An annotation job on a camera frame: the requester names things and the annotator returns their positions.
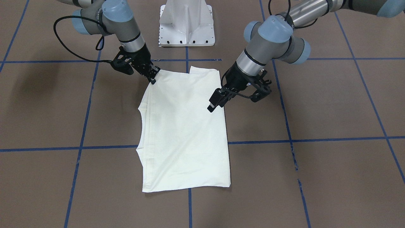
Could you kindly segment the right robot arm grey silver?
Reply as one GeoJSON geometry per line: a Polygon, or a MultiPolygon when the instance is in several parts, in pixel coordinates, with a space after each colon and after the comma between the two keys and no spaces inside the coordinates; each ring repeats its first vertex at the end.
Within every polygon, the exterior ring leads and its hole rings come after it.
{"type": "Polygon", "coordinates": [[[101,35],[96,50],[104,46],[104,38],[116,35],[121,46],[113,60],[104,60],[121,73],[134,71],[155,84],[160,68],[154,66],[146,42],[126,0],[63,0],[62,3],[79,7],[72,16],[75,30],[83,35],[101,35]]]}

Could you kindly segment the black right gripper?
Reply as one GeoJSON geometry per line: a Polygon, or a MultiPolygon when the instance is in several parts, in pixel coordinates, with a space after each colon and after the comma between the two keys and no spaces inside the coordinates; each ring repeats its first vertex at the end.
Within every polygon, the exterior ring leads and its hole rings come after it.
{"type": "Polygon", "coordinates": [[[151,61],[151,54],[144,44],[142,48],[135,52],[129,52],[132,67],[141,75],[145,76],[151,84],[156,83],[156,75],[160,68],[154,66],[151,61]]]}

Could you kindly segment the left robot arm grey silver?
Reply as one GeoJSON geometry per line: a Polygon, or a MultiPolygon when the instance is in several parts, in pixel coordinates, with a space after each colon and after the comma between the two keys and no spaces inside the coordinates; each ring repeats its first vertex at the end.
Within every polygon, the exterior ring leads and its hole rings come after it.
{"type": "Polygon", "coordinates": [[[264,68],[271,60],[302,64],[310,55],[310,44],[295,37],[294,30],[309,27],[318,18],[340,9],[391,18],[404,11],[404,4],[403,0],[304,0],[264,22],[250,22],[244,30],[248,44],[223,75],[226,83],[213,92],[207,109],[213,112],[218,106],[224,107],[249,85],[256,91],[247,99],[258,102],[269,95],[271,81],[264,79],[264,68]]]}

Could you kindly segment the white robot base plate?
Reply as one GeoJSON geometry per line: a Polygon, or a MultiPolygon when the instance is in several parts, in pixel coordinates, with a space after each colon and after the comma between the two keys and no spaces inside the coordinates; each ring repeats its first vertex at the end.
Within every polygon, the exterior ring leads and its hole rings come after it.
{"type": "Polygon", "coordinates": [[[205,0],[168,0],[159,13],[159,46],[207,47],[215,44],[213,10],[205,0]]]}

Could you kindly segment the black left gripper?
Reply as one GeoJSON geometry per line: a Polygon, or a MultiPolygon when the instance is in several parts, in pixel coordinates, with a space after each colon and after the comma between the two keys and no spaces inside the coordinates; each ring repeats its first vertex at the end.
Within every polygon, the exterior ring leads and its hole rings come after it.
{"type": "Polygon", "coordinates": [[[228,101],[234,98],[240,91],[247,88],[250,78],[253,77],[243,72],[237,65],[237,62],[227,70],[224,74],[226,84],[222,85],[222,89],[215,89],[211,95],[210,105],[207,109],[212,113],[215,108],[220,106],[223,108],[228,101]]]}

